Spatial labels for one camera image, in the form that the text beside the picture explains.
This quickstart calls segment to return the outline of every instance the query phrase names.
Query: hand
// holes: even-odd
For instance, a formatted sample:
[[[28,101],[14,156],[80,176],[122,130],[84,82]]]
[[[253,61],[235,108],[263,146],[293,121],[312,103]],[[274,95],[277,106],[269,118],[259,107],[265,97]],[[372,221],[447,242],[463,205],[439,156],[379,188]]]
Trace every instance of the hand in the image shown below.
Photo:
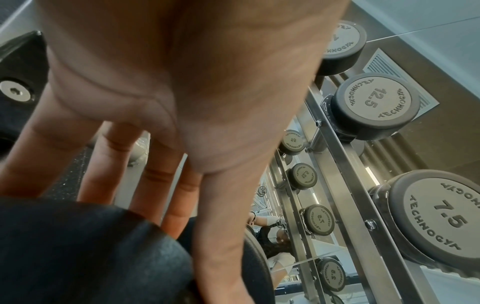
[[[200,292],[208,303],[251,301],[241,280],[245,222],[229,215],[248,212],[346,4],[36,1],[49,84],[0,171],[0,194],[40,196],[108,121],[78,199],[110,204],[146,130],[149,158],[130,209],[160,223],[187,153],[162,227],[177,236],[199,196]]]
[[[253,224],[254,224],[254,219],[255,219],[255,214],[253,214],[252,212],[249,212],[249,213],[248,213],[248,221],[247,221],[247,224],[250,225],[250,226],[253,226]]]

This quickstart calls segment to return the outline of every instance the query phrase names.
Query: silver screw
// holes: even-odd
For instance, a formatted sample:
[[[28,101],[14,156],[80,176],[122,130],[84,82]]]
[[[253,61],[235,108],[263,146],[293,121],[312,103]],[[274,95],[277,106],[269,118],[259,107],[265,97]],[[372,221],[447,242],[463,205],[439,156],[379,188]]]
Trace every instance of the silver screw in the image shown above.
[[[374,230],[377,229],[377,223],[372,219],[368,219],[368,220],[365,221],[365,227],[369,231],[374,231]]]
[[[15,81],[4,80],[0,82],[0,91],[15,101],[26,102],[32,98],[27,88]]]

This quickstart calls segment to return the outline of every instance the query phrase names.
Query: finger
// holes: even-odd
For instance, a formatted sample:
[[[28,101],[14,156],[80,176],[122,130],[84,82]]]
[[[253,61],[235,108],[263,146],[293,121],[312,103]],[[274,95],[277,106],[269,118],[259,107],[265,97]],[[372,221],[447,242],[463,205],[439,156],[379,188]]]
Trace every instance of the finger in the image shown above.
[[[182,157],[180,151],[166,147],[157,140],[150,141],[148,161],[133,194],[131,211],[160,224],[170,186]]]
[[[100,125],[72,111],[47,84],[0,171],[0,195],[40,196]]]
[[[96,141],[81,182],[78,201],[111,204],[142,129],[130,124],[106,123]]]
[[[252,193],[271,154],[268,151],[267,156],[203,177],[193,263],[198,287],[208,303],[232,302],[232,298],[238,303],[251,302],[241,279],[245,237],[242,214],[249,211]]]
[[[202,175],[192,169],[187,158],[160,226],[174,239],[177,239],[184,230],[195,205],[199,201],[201,181]]]

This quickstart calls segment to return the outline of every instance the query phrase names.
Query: pinky finger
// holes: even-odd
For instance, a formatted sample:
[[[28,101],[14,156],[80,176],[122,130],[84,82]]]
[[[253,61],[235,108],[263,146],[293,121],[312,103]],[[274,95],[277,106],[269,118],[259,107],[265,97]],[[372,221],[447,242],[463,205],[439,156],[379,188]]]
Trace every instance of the pinky finger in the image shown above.
[[[193,171],[187,159],[160,226],[172,238],[177,239],[187,225],[199,201],[201,181],[202,175]]]

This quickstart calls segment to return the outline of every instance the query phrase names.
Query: bracelet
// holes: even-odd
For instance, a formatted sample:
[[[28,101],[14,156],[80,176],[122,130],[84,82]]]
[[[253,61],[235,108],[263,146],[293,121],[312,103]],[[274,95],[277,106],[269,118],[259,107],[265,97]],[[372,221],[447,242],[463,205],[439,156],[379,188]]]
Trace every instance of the bracelet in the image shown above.
[[[253,211],[250,211],[250,212],[253,213],[253,220],[252,220],[252,222],[255,222],[255,220],[257,219],[257,215],[256,215],[255,212],[253,212]]]

